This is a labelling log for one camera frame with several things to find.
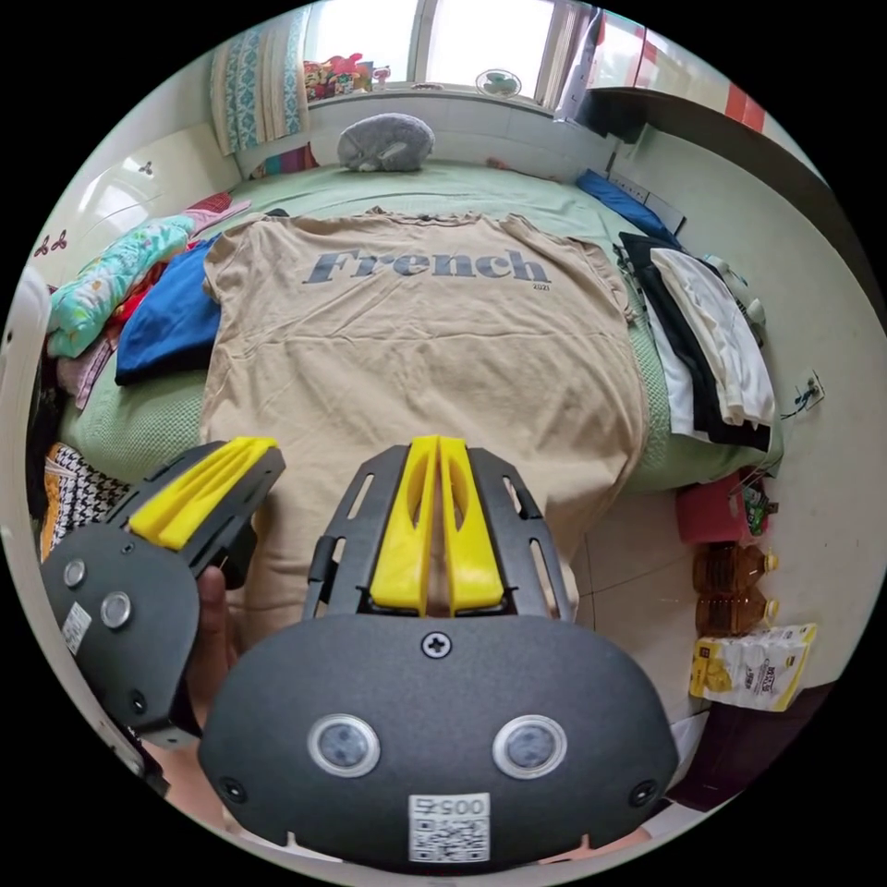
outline fan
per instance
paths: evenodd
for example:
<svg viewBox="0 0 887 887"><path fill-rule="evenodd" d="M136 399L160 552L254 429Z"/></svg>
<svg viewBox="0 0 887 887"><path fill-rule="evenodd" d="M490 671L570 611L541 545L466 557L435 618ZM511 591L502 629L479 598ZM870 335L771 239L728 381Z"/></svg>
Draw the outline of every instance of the fan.
<svg viewBox="0 0 887 887"><path fill-rule="evenodd" d="M517 75L498 68L479 74L474 83L478 92L497 99L511 99L520 93L520 79Z"/></svg>

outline qr code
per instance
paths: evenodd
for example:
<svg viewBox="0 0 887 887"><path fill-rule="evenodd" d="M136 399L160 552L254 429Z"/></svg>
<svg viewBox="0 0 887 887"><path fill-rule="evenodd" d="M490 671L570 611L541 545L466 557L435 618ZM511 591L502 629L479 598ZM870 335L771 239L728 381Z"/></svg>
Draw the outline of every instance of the qr code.
<svg viewBox="0 0 887 887"><path fill-rule="evenodd" d="M489 796L413 796L410 860L444 864L488 862L489 814Z"/></svg>

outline blue cloth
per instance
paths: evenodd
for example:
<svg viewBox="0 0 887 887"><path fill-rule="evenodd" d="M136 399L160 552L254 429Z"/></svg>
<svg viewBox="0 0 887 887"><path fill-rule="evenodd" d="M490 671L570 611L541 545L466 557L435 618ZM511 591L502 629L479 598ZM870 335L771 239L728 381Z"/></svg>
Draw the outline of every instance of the blue cloth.
<svg viewBox="0 0 887 887"><path fill-rule="evenodd" d="M118 385L209 367L222 309L203 292L203 260L215 240L175 256L132 312L117 346Z"/></svg>
<svg viewBox="0 0 887 887"><path fill-rule="evenodd" d="M683 249L677 237L665 227L665 223L652 209L635 200L630 194L626 194L612 182L608 182L603 176L587 169L578 178L576 187L599 200L614 213L619 213L647 237L655 237L671 244L675 249Z"/></svg>

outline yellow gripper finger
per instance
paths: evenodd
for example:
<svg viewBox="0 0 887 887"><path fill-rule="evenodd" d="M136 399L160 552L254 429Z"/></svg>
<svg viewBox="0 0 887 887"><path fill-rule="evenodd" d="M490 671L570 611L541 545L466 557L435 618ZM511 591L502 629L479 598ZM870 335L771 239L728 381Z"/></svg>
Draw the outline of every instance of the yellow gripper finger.
<svg viewBox="0 0 887 887"><path fill-rule="evenodd" d="M144 540L180 552L213 509L277 441L236 437L182 472L129 519Z"/></svg>
<svg viewBox="0 0 887 887"><path fill-rule="evenodd" d="M409 447L370 586L376 606L425 615L438 441L417 437Z"/></svg>
<svg viewBox="0 0 887 887"><path fill-rule="evenodd" d="M504 594L464 441L441 438L443 541L450 614L495 607ZM456 523L456 509L462 516Z"/></svg>

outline snack bag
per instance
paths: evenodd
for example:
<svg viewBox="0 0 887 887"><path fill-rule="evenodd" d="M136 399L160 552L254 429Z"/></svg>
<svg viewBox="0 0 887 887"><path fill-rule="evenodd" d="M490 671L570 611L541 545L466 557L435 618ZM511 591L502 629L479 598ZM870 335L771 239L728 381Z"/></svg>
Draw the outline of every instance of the snack bag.
<svg viewBox="0 0 887 887"><path fill-rule="evenodd" d="M700 638L690 696L758 711L785 711L795 697L816 626L764 628L742 638Z"/></svg>

